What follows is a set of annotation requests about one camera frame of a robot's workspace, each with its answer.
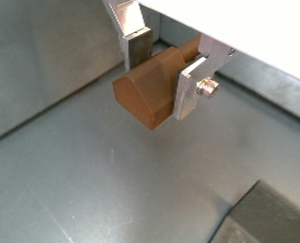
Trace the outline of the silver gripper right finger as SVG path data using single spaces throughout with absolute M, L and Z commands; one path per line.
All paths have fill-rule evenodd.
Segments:
M 198 44 L 199 56 L 181 71 L 174 98 L 173 116 L 182 120 L 194 110 L 198 98 L 211 98 L 220 87 L 214 72 L 237 56 L 237 51 L 202 34 Z

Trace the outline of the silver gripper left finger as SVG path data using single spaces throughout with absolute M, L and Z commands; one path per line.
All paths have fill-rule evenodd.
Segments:
M 153 30 L 145 26 L 137 0 L 102 0 L 118 33 L 126 70 L 142 64 L 153 52 Z

